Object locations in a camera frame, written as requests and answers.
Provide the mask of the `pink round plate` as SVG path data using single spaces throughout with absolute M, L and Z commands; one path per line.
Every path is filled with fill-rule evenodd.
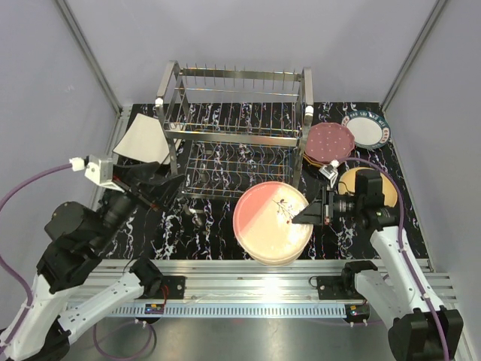
M 313 225 L 293 224 L 292 218 L 308 205 L 303 194 L 289 184 L 256 184 L 239 198 L 234 208 L 234 236 L 248 255 L 285 259 L 302 254 Z

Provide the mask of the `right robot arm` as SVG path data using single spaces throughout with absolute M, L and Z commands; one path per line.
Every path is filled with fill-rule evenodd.
M 376 311 L 396 360 L 452 360 L 464 321 L 424 276 L 401 224 L 404 208 L 386 206 L 383 179 L 372 168 L 357 171 L 353 193 L 323 190 L 292 222 L 321 225 L 334 215 L 353 216 L 369 233 L 388 277 L 371 261 L 348 262 L 340 276 L 341 292 L 350 299 L 362 296 Z

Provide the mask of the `pink dotted plate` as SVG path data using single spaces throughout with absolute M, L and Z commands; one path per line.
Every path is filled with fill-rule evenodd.
M 351 154 L 355 148 L 352 133 L 338 123 L 319 123 L 310 127 L 305 154 L 320 162 L 331 162 Z

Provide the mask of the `teal-rimmed lettered plate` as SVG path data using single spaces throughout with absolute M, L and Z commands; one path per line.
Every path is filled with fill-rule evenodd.
M 372 111 L 353 111 L 343 118 L 341 125 L 348 128 L 354 136 L 355 145 L 362 149 L 381 148 L 391 138 L 389 124 Z

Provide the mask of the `beige tan round plate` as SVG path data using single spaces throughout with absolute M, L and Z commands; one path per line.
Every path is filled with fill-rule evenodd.
M 344 195 L 347 193 L 354 193 L 355 190 L 355 176 L 358 171 L 367 170 L 367 167 L 355 167 L 345 171 L 339 178 L 337 183 L 337 191 Z M 384 175 L 381 175 L 383 180 L 383 195 L 384 205 L 394 207 L 398 203 L 398 194 L 393 183 Z

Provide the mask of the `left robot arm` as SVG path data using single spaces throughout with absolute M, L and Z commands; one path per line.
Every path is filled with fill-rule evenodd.
M 67 310 L 68 300 L 101 263 L 101 254 L 140 206 L 166 211 L 175 202 L 184 174 L 164 177 L 159 162 L 114 165 L 111 159 L 72 158 L 66 165 L 37 178 L 71 169 L 83 171 L 109 191 L 94 211 L 78 202 L 62 203 L 44 227 L 51 242 L 42 254 L 33 284 L 5 261 L 1 266 L 16 278 L 27 298 L 10 326 L 1 331 L 1 352 L 9 360 L 61 360 L 90 327 L 122 304 L 138 298 L 168 296 L 163 274 L 151 260 L 138 257 L 108 288 Z

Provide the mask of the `square black-rimmed plate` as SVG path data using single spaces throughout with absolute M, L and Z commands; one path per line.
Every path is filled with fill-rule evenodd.
M 169 163 L 168 142 L 160 122 L 143 114 L 136 115 L 113 152 L 139 162 Z

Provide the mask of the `yellow dotted plate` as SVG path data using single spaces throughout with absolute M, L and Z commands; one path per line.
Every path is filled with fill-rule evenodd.
M 312 159 L 310 158 L 309 156 L 307 156 L 306 154 L 303 155 L 303 159 L 304 161 L 306 161 L 309 165 L 312 165 L 314 167 L 317 167 L 317 168 L 322 168 L 324 166 L 327 166 L 327 165 L 331 165 L 333 166 L 334 168 L 338 168 L 340 163 L 335 159 L 331 162 L 320 162 L 320 161 L 317 161 L 315 159 Z

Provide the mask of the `cream round plate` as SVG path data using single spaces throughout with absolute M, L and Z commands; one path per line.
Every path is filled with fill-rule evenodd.
M 285 259 L 267 259 L 265 257 L 262 258 L 262 257 L 259 257 L 259 256 L 254 256 L 252 254 L 250 254 L 250 257 L 257 262 L 260 262 L 263 265 L 285 266 L 285 265 L 289 265 L 289 264 L 293 263 L 300 255 L 301 255 L 301 253 L 297 253 L 297 254 L 289 256 Z

